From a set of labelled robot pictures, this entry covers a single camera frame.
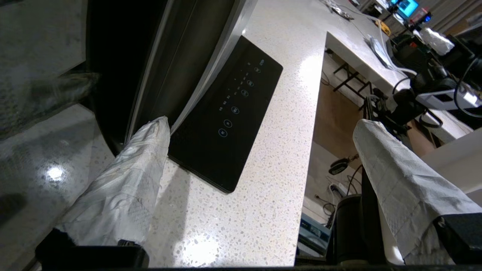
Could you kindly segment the black induction cooktop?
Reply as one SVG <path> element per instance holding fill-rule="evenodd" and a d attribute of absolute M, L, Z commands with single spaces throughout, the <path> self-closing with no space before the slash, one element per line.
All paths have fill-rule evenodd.
<path fill-rule="evenodd" d="M 235 191 L 283 67 L 241 36 L 215 81 L 171 136 L 168 156 Z"/>

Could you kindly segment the blue monitor screen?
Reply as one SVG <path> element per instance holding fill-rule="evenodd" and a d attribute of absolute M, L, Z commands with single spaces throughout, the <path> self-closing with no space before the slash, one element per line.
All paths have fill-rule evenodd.
<path fill-rule="evenodd" d="M 395 8 L 400 17 L 408 19 L 419 7 L 419 3 L 416 0 L 390 0 L 390 7 Z"/>

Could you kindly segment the wrapped left gripper left finger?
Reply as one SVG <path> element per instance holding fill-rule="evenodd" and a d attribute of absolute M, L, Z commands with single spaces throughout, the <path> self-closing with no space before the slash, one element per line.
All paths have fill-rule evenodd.
<path fill-rule="evenodd" d="M 35 249 L 43 269 L 137 269 L 170 144 L 168 118 L 143 125 Z"/>

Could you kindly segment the glass microwave door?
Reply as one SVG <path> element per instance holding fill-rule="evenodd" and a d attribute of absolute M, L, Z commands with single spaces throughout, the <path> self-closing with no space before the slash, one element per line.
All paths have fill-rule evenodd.
<path fill-rule="evenodd" d="M 148 122 L 177 129 L 258 0 L 0 0 L 0 271 Z"/>

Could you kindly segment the black metal desk frame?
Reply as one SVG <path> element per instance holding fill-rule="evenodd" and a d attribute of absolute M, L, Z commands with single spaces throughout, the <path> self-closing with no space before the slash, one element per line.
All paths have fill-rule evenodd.
<path fill-rule="evenodd" d="M 374 88 L 372 87 L 372 83 L 370 81 L 364 81 L 363 79 L 360 79 L 358 76 L 360 75 L 359 72 L 351 72 L 351 69 L 350 69 L 350 66 L 348 65 L 348 63 L 344 63 L 342 64 L 341 66 L 339 66 L 339 68 L 337 68 L 333 74 L 336 75 L 338 72 L 340 72 L 341 70 L 344 70 L 346 72 L 346 75 L 347 75 L 347 78 L 341 82 L 338 86 L 336 86 L 333 91 L 339 91 L 339 89 L 341 87 L 346 87 L 348 88 L 350 91 L 352 91 L 353 93 L 355 93 L 357 96 L 361 97 L 361 98 L 364 98 L 365 96 L 363 96 L 361 94 L 361 92 L 363 90 L 365 90 L 366 88 L 369 90 L 369 94 L 374 94 Z M 351 82 L 353 79 L 355 79 L 356 81 L 358 81 L 359 83 L 362 84 L 362 87 L 360 87 L 359 89 L 354 89 L 353 87 L 351 87 L 348 83 Z"/>

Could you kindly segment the wrapped left gripper right finger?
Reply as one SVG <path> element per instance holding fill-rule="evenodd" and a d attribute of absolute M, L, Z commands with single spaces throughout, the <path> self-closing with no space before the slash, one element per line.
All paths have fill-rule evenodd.
<path fill-rule="evenodd" d="M 439 240 L 434 221 L 442 215 L 482 213 L 482 207 L 380 122 L 358 121 L 353 141 L 405 264 L 455 264 Z"/>

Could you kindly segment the black electronics box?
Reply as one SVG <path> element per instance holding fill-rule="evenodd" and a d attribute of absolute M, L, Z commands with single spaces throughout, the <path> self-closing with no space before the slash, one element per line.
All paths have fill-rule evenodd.
<path fill-rule="evenodd" d="M 302 213 L 297 241 L 297 254 L 323 257 L 326 255 L 331 230 Z"/>

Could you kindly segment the white plastic bag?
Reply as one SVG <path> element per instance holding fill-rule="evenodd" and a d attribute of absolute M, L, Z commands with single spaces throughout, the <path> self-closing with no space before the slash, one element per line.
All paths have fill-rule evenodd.
<path fill-rule="evenodd" d="M 451 40 L 430 28 L 424 28 L 418 33 L 423 43 L 439 56 L 446 55 L 456 46 Z"/>

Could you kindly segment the black robot chassis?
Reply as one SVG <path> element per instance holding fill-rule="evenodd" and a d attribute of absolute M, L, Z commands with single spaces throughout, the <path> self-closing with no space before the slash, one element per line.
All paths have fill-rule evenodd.
<path fill-rule="evenodd" d="M 344 197 L 336 206 L 325 255 L 329 265 L 388 263 L 384 253 L 378 199 L 364 169 L 361 175 L 361 192 Z"/>

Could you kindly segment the white paper stack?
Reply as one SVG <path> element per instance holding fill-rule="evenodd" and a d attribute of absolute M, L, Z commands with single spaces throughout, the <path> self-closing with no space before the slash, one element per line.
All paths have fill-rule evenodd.
<path fill-rule="evenodd" d="M 375 54 L 375 56 L 379 59 L 379 61 L 385 68 L 392 69 L 392 70 L 394 69 L 391 59 L 388 57 L 388 54 L 382 48 L 381 44 L 377 39 L 369 35 L 368 45 L 371 48 L 372 52 Z"/>

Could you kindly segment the silver foil packet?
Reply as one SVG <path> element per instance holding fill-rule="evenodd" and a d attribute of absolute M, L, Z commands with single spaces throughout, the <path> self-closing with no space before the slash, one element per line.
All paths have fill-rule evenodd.
<path fill-rule="evenodd" d="M 320 0 L 325 6 L 328 8 L 328 10 L 331 13 L 335 13 L 342 17 L 343 19 L 346 19 L 347 21 L 352 21 L 354 18 L 348 14 L 347 12 L 343 11 L 339 5 L 337 5 L 334 1 L 332 0 Z"/>

